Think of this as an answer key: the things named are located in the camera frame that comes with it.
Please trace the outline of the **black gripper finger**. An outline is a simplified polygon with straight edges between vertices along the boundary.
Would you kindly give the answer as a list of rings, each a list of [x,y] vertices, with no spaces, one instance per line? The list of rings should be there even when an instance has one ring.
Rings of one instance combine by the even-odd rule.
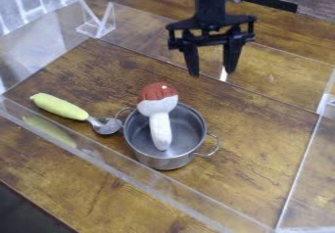
[[[183,42],[183,54],[191,76],[199,76],[199,54],[197,45],[189,41]]]
[[[243,41],[241,38],[233,38],[225,45],[225,67],[227,74],[235,71],[238,59],[242,51]]]

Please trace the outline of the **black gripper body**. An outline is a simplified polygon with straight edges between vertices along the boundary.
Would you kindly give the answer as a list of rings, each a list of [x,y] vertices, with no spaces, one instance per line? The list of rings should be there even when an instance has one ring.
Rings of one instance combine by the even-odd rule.
[[[185,51],[187,45],[241,47],[255,38],[255,21],[251,15],[230,15],[226,0],[195,0],[194,16],[167,25],[167,46],[179,51]]]

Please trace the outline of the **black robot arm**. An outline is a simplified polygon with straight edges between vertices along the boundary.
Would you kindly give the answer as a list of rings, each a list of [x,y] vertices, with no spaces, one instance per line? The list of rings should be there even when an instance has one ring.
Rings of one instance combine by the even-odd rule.
[[[257,17],[251,15],[229,15],[226,0],[195,0],[194,16],[167,25],[167,46],[183,53],[193,76],[199,76],[198,48],[202,46],[222,45],[226,72],[235,71],[242,46],[255,40],[255,21]]]

